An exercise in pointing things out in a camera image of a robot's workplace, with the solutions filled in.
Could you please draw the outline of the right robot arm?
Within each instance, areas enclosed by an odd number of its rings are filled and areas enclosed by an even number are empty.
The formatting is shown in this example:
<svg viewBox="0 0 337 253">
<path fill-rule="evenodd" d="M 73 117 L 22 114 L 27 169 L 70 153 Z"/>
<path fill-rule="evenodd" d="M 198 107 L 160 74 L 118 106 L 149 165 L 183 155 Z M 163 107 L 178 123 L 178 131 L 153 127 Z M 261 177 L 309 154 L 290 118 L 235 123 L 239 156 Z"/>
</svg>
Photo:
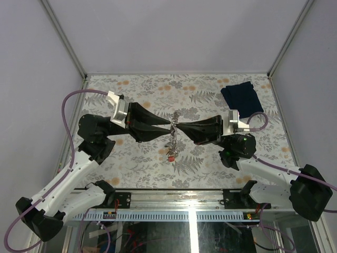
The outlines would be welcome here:
<svg viewBox="0 0 337 253">
<path fill-rule="evenodd" d="M 179 123 L 183 131 L 196 145 L 214 144 L 222 148 L 221 162 L 227 168 L 251 173 L 264 178 L 270 184 L 249 181 L 240 192 L 240 202 L 246 208 L 255 204 L 270 204 L 292 208 L 309 221 L 318 221 L 327 211 L 332 185 L 328 184 L 318 169 L 288 167 L 272 161 L 264 161 L 256 155 L 256 139 L 248 123 L 240 121 L 237 110 L 230 110 L 225 119 L 217 115 L 190 123 Z"/>
</svg>

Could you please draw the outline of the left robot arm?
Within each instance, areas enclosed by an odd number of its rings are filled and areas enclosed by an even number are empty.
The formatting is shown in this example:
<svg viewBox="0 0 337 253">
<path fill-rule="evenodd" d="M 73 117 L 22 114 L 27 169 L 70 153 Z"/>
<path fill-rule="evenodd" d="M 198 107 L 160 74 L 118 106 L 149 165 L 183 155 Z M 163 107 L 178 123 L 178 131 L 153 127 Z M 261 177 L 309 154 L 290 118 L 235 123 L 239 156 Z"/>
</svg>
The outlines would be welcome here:
<svg viewBox="0 0 337 253">
<path fill-rule="evenodd" d="M 169 134 L 162 126 L 169 120 L 149 112 L 139 103 L 123 103 L 124 111 L 117 119 L 86 114 L 79 120 L 77 134 L 83 139 L 71 160 L 39 193 L 31 198 L 21 197 L 16 209 L 22 222 L 42 242 L 54 238 L 74 216 L 93 207 L 109 208 L 115 205 L 115 189 L 99 180 L 77 197 L 67 197 L 112 152 L 116 142 L 113 135 L 128 134 L 136 142 L 149 142 Z"/>
</svg>

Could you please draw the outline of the large metal keyring disc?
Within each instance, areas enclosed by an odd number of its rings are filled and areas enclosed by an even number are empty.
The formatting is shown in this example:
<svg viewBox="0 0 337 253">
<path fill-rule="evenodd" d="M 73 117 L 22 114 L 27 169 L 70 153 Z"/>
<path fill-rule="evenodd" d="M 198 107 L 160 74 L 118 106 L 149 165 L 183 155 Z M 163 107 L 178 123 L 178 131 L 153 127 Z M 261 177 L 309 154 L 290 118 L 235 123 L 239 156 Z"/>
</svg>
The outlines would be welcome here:
<svg viewBox="0 0 337 253">
<path fill-rule="evenodd" d="M 170 137 L 169 142 L 165 145 L 167 148 L 167 160 L 168 157 L 174 156 L 175 158 L 179 155 L 179 149 L 178 149 L 178 128 L 177 124 L 179 121 L 179 117 L 181 116 L 181 113 L 179 111 L 175 111 L 172 114 L 172 120 L 171 120 L 171 127 L 170 127 Z"/>
</svg>

